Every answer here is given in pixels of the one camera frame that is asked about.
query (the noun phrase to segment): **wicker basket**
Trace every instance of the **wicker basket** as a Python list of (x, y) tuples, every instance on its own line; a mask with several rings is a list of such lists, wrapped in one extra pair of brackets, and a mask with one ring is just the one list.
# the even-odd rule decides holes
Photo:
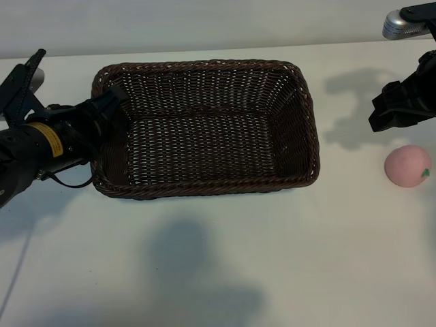
[(94, 185), (107, 196), (269, 192), (318, 176), (312, 99), (291, 63), (122, 63), (96, 75), (92, 96), (113, 85), (129, 95), (129, 130), (101, 148)]

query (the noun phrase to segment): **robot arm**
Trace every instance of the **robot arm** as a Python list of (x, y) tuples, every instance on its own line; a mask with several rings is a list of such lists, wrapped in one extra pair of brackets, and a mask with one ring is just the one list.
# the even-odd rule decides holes
[[(436, 3), (416, 5), (388, 14), (383, 35), (401, 40), (431, 33), (436, 40)], [(436, 51), (419, 59), (419, 66), (403, 82), (387, 84), (373, 100), (374, 112), (369, 117), (373, 131), (407, 127), (436, 116)]]
[(35, 179), (63, 184), (55, 173), (97, 159), (115, 122), (123, 122), (116, 109), (127, 96), (118, 87), (76, 106), (43, 107), (33, 92), (44, 80), (37, 66), (45, 53), (17, 65), (0, 86), (0, 112), (9, 125), (0, 131), (0, 208)]

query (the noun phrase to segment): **white table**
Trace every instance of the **white table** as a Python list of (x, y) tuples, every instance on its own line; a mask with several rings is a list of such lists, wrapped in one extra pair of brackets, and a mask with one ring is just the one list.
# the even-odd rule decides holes
[[(303, 189), (151, 202), (35, 182), (0, 212), (0, 305), (8, 299), (0, 326), (434, 326), (436, 179), (402, 189), (383, 164), (404, 144), (436, 160), (436, 120), (376, 134), (368, 123), (372, 98), (434, 47), (423, 40), (44, 59), (37, 96), (46, 105), (81, 102), (111, 63), (291, 61), (315, 102), (322, 169)], [(0, 79), (23, 61), (0, 61)], [(84, 181), (89, 168), (61, 176)]]

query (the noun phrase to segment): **yellow label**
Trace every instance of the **yellow label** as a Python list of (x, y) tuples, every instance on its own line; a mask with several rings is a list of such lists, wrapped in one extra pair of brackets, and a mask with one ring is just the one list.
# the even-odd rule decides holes
[(46, 137), (48, 143), (50, 143), (50, 146), (52, 147), (54, 158), (63, 154), (61, 139), (58, 137), (58, 135), (53, 129), (51, 129), (49, 126), (43, 123), (37, 123), (37, 122), (32, 122), (27, 125), (36, 128)]

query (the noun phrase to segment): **pink peach toy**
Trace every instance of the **pink peach toy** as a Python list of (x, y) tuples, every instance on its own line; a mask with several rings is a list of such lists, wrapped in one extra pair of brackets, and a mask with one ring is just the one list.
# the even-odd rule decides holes
[(406, 145), (389, 154), (384, 169), (394, 184), (401, 187), (415, 187), (430, 176), (431, 159), (423, 148)]

